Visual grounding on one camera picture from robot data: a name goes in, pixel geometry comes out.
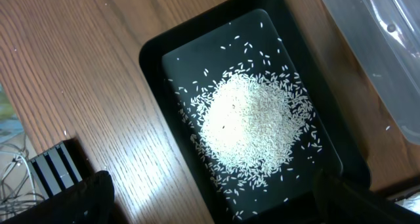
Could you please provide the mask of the pile of rice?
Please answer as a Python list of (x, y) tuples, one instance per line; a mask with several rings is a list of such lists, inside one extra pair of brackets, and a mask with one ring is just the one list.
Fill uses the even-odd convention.
[(311, 190), (323, 150), (316, 111), (269, 19), (221, 26), (165, 54), (162, 66), (231, 219)]

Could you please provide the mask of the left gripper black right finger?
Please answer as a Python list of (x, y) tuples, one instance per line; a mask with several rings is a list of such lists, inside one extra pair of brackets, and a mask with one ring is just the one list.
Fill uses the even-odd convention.
[(419, 222), (419, 214), (322, 169), (314, 176), (313, 195), (325, 223)]

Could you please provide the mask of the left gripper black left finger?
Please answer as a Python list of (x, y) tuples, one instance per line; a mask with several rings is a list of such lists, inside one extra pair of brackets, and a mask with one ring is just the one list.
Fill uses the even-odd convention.
[(3, 224), (108, 223), (113, 206), (112, 177), (98, 171)]

